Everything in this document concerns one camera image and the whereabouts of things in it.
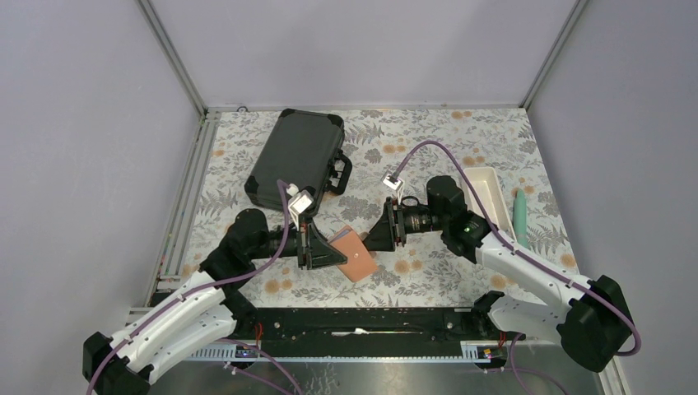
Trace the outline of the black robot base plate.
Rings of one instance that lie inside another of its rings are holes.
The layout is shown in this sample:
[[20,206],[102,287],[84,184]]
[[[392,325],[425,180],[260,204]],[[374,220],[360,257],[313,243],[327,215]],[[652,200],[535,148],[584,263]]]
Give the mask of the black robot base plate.
[[262,308],[233,299],[238,322],[227,338],[270,348],[299,350],[357,346],[358,354],[392,343],[488,342],[504,346],[514,332],[495,327],[479,308]]

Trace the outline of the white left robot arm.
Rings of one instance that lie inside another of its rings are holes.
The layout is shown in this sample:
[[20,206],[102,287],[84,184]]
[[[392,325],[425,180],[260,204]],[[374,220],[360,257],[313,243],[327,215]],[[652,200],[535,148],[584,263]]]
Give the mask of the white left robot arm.
[[143,317],[83,344],[82,373],[89,394],[145,394],[172,364],[198,346],[230,335],[258,336],[264,320],[240,291],[277,259],[296,256],[302,267],[342,265],[347,257],[313,220],[289,218],[272,230],[259,209],[238,214],[219,245],[188,280]]

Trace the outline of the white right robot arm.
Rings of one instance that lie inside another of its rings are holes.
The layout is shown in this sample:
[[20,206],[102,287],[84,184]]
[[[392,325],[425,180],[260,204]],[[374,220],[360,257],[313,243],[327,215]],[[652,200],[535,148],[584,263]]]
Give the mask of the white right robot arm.
[[572,275],[518,246],[497,225],[472,211],[456,181],[441,175],[426,184],[426,203],[414,197],[387,198],[369,231],[369,251],[392,252],[410,234],[440,233],[455,256],[502,274],[537,303],[490,291],[472,306],[473,331],[492,339],[516,332],[554,343],[581,367],[599,373],[633,336],[635,325],[620,285],[609,276]]

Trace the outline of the white rectangular plastic tray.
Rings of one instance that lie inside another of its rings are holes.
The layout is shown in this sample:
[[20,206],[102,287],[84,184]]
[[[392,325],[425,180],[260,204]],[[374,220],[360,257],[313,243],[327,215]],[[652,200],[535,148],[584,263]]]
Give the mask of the white rectangular plastic tray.
[[512,240],[513,225],[496,170],[492,167],[476,167],[464,169],[463,172],[475,191],[472,192],[465,180],[460,180],[468,207],[479,216],[485,217],[487,214],[498,230]]

